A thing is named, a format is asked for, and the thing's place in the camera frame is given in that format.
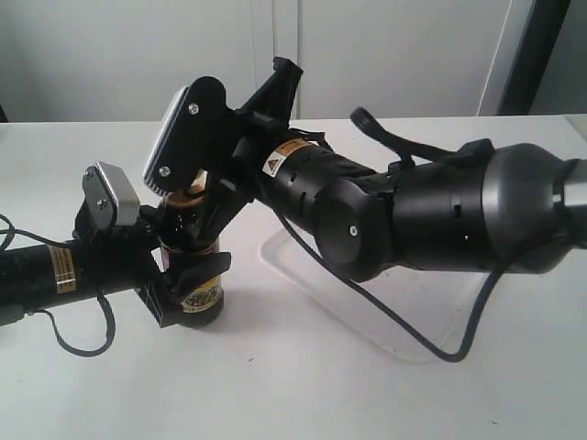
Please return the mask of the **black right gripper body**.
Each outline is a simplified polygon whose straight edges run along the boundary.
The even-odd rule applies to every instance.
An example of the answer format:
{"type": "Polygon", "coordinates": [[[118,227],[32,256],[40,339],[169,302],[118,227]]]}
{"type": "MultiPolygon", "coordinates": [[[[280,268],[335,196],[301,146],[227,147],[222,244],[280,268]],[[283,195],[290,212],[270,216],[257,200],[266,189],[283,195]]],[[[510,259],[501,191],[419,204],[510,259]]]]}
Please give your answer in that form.
{"type": "Polygon", "coordinates": [[[267,153],[272,140],[289,129],[294,98],[303,70],[289,59],[276,57],[273,73],[238,109],[227,106],[224,84],[216,77],[201,78],[201,169],[206,172],[203,197],[217,196],[220,182],[236,182],[240,143],[244,160],[257,162],[267,153]]]}

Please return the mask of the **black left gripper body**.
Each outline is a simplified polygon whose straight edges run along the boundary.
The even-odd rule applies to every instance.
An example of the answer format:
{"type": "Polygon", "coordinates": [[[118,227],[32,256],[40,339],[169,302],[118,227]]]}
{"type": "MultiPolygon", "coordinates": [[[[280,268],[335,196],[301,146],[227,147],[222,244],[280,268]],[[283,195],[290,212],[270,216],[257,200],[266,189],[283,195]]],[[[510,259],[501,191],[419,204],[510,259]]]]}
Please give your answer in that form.
{"type": "Polygon", "coordinates": [[[171,282],[152,255],[160,244],[158,209],[141,205],[135,224],[128,226],[100,229],[97,219],[89,203],[84,202],[74,221],[73,237],[81,246],[87,280],[104,294],[134,291],[158,327],[176,325],[171,282]]]}

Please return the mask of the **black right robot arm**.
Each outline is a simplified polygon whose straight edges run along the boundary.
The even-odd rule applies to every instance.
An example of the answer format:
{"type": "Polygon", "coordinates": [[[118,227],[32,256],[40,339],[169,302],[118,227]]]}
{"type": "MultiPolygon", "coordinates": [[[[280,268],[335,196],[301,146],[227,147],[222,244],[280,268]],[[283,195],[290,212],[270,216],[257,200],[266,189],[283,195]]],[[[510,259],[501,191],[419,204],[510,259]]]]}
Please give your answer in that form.
{"type": "Polygon", "coordinates": [[[237,109],[217,78],[192,83],[195,167],[211,179],[201,237],[216,237],[258,200],[308,233],[328,270],[354,282],[395,266],[543,273],[585,246],[584,159],[487,138],[446,150],[399,137],[358,108],[355,127],[396,157],[375,170],[334,151],[323,133],[291,126],[301,75],[276,59],[237,109]]]}

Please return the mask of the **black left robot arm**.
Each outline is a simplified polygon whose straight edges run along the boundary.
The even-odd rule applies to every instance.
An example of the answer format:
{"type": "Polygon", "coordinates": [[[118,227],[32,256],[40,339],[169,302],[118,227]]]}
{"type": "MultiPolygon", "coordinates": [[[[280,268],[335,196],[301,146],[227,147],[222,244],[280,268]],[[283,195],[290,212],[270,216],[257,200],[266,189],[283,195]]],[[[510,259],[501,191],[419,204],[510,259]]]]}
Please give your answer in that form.
{"type": "Polygon", "coordinates": [[[12,324],[52,307],[133,291],[158,327],[199,327],[224,305],[221,276],[232,258],[216,245],[177,249],[160,238],[157,209],[141,207],[134,225],[99,229],[88,207],[75,219],[72,239],[1,252],[1,322],[12,324]]]}

